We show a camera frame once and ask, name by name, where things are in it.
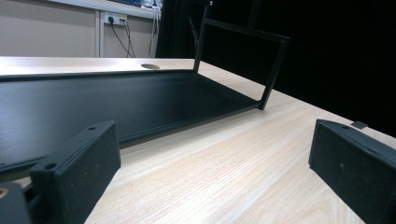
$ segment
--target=light wood tabletop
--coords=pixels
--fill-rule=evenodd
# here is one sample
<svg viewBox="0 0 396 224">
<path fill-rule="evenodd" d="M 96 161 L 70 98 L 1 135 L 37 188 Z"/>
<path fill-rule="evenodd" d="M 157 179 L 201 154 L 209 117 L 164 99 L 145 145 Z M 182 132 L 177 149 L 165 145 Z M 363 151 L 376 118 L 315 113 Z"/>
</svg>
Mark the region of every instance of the light wood tabletop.
<svg viewBox="0 0 396 224">
<path fill-rule="evenodd" d="M 192 68 L 193 60 L 0 57 L 0 73 L 125 71 L 145 69 L 142 63 Z M 208 63 L 200 74 L 254 99 L 262 95 L 262 85 Z M 264 111 L 122 149 L 121 168 L 86 222 L 362 223 L 309 168 L 317 119 L 352 122 L 273 91 Z M 395 138 L 362 132 L 396 147 Z"/>
</svg>

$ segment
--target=black backdrop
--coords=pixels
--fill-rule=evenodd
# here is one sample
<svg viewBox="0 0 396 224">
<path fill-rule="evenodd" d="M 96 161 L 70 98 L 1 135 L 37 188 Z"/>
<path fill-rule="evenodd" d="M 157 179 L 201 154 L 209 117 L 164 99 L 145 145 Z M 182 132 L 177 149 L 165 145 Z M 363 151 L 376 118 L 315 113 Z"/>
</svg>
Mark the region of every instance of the black backdrop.
<svg viewBox="0 0 396 224">
<path fill-rule="evenodd" d="M 192 58 L 191 18 L 202 9 L 165 0 L 159 58 Z M 300 100 L 396 137 L 396 6 L 394 1 L 261 1 L 255 28 L 291 38 L 275 84 Z M 211 18 L 246 26 L 253 0 L 214 1 Z M 208 29 L 203 61 L 264 84 L 277 44 Z"/>
</svg>

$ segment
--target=power outlet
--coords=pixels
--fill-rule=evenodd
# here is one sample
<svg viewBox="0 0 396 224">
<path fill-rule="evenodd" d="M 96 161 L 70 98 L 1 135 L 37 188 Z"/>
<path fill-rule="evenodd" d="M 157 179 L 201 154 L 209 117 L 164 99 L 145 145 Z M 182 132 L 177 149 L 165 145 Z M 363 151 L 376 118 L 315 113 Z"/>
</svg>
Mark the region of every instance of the power outlet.
<svg viewBox="0 0 396 224">
<path fill-rule="evenodd" d="M 113 18 L 113 25 L 124 25 L 122 20 L 127 20 L 127 15 L 115 13 L 115 12 L 105 12 L 105 23 L 110 23 L 109 17 Z"/>
</svg>

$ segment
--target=brass screw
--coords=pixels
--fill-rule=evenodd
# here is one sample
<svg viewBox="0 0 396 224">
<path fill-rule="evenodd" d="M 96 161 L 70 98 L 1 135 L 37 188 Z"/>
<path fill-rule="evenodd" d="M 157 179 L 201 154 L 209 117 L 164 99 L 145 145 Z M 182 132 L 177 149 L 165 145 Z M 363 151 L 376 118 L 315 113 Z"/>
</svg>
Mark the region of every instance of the brass screw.
<svg viewBox="0 0 396 224">
<path fill-rule="evenodd" d="M 9 192 L 8 188 L 0 188 L 0 199 L 2 199 L 3 197 L 5 197 Z"/>
</svg>

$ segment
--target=black plug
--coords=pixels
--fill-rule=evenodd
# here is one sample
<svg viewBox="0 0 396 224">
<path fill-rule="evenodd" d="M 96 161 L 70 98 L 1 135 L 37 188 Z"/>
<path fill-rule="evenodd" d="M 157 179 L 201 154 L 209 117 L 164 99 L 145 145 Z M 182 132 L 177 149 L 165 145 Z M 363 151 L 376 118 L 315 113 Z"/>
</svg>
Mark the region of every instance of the black plug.
<svg viewBox="0 0 396 224">
<path fill-rule="evenodd" d="M 111 26 L 113 26 L 114 18 L 113 17 L 108 17 L 107 19 L 110 22 Z"/>
</svg>

